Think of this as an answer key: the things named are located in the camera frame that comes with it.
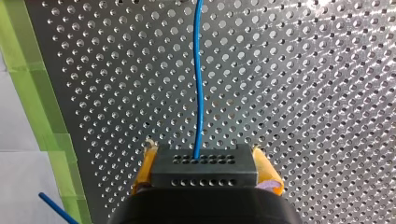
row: metal panel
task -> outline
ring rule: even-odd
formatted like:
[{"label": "metal panel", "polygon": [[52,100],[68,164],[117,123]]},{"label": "metal panel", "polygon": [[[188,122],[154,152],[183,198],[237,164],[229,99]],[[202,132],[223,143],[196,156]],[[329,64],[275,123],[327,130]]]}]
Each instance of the metal panel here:
[{"label": "metal panel", "polygon": [[[191,1],[26,0],[95,223],[192,147]],[[204,148],[261,145],[306,223],[394,223],[396,2],[207,0]]]}]

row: blue cable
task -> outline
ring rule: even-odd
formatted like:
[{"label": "blue cable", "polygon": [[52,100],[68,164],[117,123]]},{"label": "blue cable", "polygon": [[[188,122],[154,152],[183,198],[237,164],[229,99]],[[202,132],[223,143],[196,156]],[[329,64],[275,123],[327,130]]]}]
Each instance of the blue cable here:
[{"label": "blue cable", "polygon": [[61,216],[66,222],[70,224],[78,224],[72,217],[70,217],[58,204],[56,204],[53,200],[49,198],[45,193],[41,192],[38,194],[49,207],[51,207],[59,216]]},{"label": "blue cable", "polygon": [[197,131],[195,134],[195,146],[193,151],[193,157],[199,159],[199,154],[202,144],[202,129],[204,127],[204,91],[202,88],[202,74],[201,74],[201,59],[199,55],[199,31],[201,28],[201,9],[203,0],[197,0],[194,15],[194,30],[193,30],[193,52],[194,52],[194,64],[195,64],[195,79],[197,86],[197,104],[198,104],[198,117],[197,117]]}]

